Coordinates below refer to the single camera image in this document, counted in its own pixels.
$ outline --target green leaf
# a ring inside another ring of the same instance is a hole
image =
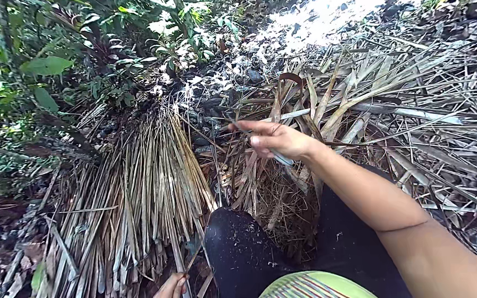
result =
[[[149,57],[149,58],[145,58],[139,62],[152,62],[152,61],[156,61],[157,60],[157,57]]]
[[[119,11],[124,13],[137,14],[137,11],[135,9],[127,9],[122,6],[119,6]]]
[[[172,22],[169,21],[159,21],[159,22],[152,22],[149,23],[149,26],[147,28],[150,29],[150,31],[154,31],[159,34],[163,34],[165,36],[173,35],[176,31],[179,31],[180,29],[178,26],[173,26],[171,28],[167,28],[169,25],[172,25]]]
[[[52,99],[51,95],[49,95],[49,92],[47,92],[47,90],[45,90],[44,88],[35,88],[35,97],[38,104],[42,107],[46,108],[51,112],[58,111],[58,105],[56,104],[55,100]]]
[[[132,100],[134,100],[134,96],[131,93],[125,93],[123,94],[123,100],[126,106],[131,107],[132,106]]]
[[[43,280],[43,271],[45,270],[45,264],[39,262],[36,266],[35,273],[32,275],[31,288],[32,293],[38,293],[40,290],[41,281]]]
[[[204,53],[205,55],[209,56],[209,57],[215,56],[215,54],[214,54],[213,52],[209,51],[209,50],[203,50],[203,53]]]
[[[29,62],[25,62],[20,66],[20,70],[34,75],[56,75],[61,74],[72,65],[73,61],[50,56],[47,58],[34,58]]]
[[[39,24],[39,25],[42,25],[42,26],[45,26],[47,23],[46,23],[46,19],[45,19],[45,15],[43,15],[42,12],[38,12],[36,14],[36,22]]]
[[[134,62],[133,59],[121,59],[121,60],[117,60],[115,62],[115,64],[124,64],[124,63],[131,63],[131,62]]]
[[[167,50],[167,48],[165,48],[165,47],[158,47],[156,49],[156,53],[157,52],[164,52],[165,54],[167,54],[169,52],[169,50]]]
[[[86,20],[82,23],[82,27],[84,27],[85,25],[88,25],[90,23],[93,23],[93,22],[96,22],[98,20],[101,19],[101,16],[99,16],[98,14],[96,13],[90,13],[87,17],[86,17]]]

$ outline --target rock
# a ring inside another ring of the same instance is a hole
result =
[[[206,145],[209,145],[209,141],[207,139],[205,139],[204,137],[202,137],[201,135],[199,134],[194,134],[192,136],[192,143],[194,145],[199,145],[199,146],[206,146]]]
[[[239,94],[234,89],[227,90],[224,95],[229,96],[229,105],[235,105],[239,100]]]
[[[211,152],[211,146],[205,145],[195,149],[195,153]]]
[[[294,31],[292,31],[292,36],[297,33],[297,31],[301,28],[301,25],[298,23],[294,24]]]
[[[248,77],[254,83],[260,83],[262,81],[261,74],[258,71],[248,70]]]
[[[220,105],[222,102],[222,98],[210,98],[202,102],[202,106],[206,109],[216,107],[217,105]]]
[[[220,127],[220,120],[214,117],[204,117],[203,120],[207,122],[209,125]]]

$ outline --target black pants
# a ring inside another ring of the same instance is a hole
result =
[[[364,166],[384,178],[385,173]],[[205,248],[221,297],[258,297],[277,278],[301,271],[247,212],[219,208],[208,223]],[[346,277],[378,298],[411,297],[375,232],[325,185],[313,270]]]

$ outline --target forest floor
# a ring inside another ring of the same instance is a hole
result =
[[[252,3],[242,37],[205,28],[219,36],[207,65],[181,75],[150,67],[131,110],[97,105],[80,119],[99,166],[76,161],[46,172],[34,200],[0,200],[0,297],[50,287],[151,297],[193,257],[190,292],[218,296],[195,253],[222,206],[249,212],[289,258],[313,259],[321,181],[299,162],[258,158],[226,130],[232,119],[284,123],[387,171],[477,254],[477,1],[429,3]],[[141,162],[169,155],[181,165]],[[154,209],[151,196],[182,193],[158,187],[164,173],[183,171],[179,188],[196,195]]]

